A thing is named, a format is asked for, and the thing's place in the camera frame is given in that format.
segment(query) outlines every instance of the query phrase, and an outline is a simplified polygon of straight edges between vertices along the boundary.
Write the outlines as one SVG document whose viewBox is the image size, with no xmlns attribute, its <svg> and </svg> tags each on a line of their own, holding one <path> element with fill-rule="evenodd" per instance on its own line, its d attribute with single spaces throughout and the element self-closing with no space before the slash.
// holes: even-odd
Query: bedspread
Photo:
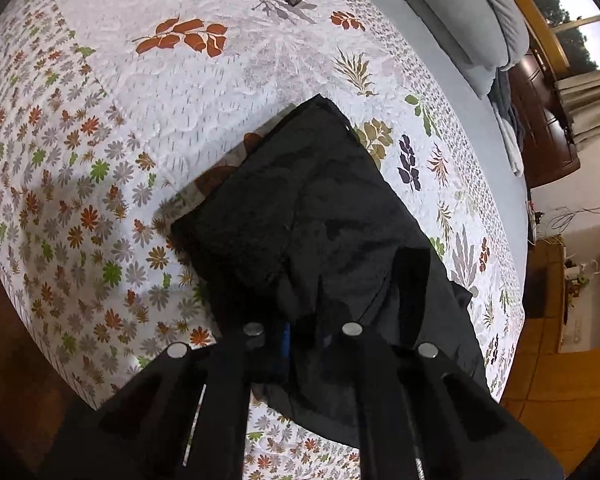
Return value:
<svg viewBox="0 0 600 480">
<path fill-rule="evenodd" d="M 492 394 L 523 323 L 493 197 L 426 67 L 368 0 L 12 0 L 0 17 L 0 278 L 98 406 L 165 346 L 214 341 L 170 240 L 194 181 L 321 93 L 474 295 Z M 356 478 L 355 450 L 253 400 L 244 474 Z"/>
</svg>

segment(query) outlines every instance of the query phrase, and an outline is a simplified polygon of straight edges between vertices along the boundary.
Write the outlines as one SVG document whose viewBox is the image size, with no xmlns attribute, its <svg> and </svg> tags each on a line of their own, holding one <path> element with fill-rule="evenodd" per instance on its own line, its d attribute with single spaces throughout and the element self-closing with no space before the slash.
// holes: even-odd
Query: cable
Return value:
<svg viewBox="0 0 600 480">
<path fill-rule="evenodd" d="M 547 224 L 547 227 L 551 230 L 557 230 L 559 233 L 563 233 L 567 227 L 569 227 L 571 221 L 576 218 L 578 213 L 593 213 L 595 215 L 600 215 L 600 207 L 594 207 L 591 209 L 584 207 L 582 209 L 578 209 L 577 211 L 567 211 L 566 213 L 562 213 L 553 217 Z"/>
</svg>

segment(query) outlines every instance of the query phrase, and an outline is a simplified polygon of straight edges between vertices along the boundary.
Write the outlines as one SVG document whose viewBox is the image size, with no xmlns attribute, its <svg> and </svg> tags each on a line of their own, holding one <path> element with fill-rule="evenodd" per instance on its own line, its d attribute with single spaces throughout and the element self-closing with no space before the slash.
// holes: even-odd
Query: curtain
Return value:
<svg viewBox="0 0 600 480">
<path fill-rule="evenodd" d="M 578 150 L 600 139 L 600 70 L 558 81 L 556 88 L 573 120 L 573 140 Z"/>
</svg>

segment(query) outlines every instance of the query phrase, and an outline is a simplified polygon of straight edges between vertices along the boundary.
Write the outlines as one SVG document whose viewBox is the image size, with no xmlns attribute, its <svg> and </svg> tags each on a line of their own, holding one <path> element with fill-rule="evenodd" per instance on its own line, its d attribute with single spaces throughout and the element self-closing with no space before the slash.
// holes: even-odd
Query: folded black clothing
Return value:
<svg viewBox="0 0 600 480">
<path fill-rule="evenodd" d="M 317 95 L 295 108 L 194 211 L 172 226 L 207 282 L 221 332 L 290 323 L 288 381 L 265 390 L 284 416 L 358 446 L 356 405 L 332 344 L 342 325 L 389 343 L 428 341 L 487 389 L 467 306 L 417 221 L 347 118 Z"/>
</svg>

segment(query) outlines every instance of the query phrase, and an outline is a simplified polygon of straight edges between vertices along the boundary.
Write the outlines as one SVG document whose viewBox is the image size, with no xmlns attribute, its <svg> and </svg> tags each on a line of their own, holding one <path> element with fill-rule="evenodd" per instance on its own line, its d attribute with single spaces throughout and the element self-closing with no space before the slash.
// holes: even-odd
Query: round metal bolt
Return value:
<svg viewBox="0 0 600 480">
<path fill-rule="evenodd" d="M 172 359 L 180 359 L 187 354 L 187 345 L 184 343 L 174 343 L 167 348 L 167 355 Z"/>
<path fill-rule="evenodd" d="M 355 321 L 350 321 L 342 326 L 342 333 L 349 337 L 355 337 L 362 334 L 362 326 Z"/>
<path fill-rule="evenodd" d="M 428 359 L 433 359 L 438 355 L 438 347 L 433 343 L 422 343 L 418 346 L 418 354 Z"/>
<path fill-rule="evenodd" d="M 250 337 L 256 337 L 264 332 L 264 327 L 254 321 L 247 323 L 243 329 L 244 333 Z"/>
</svg>

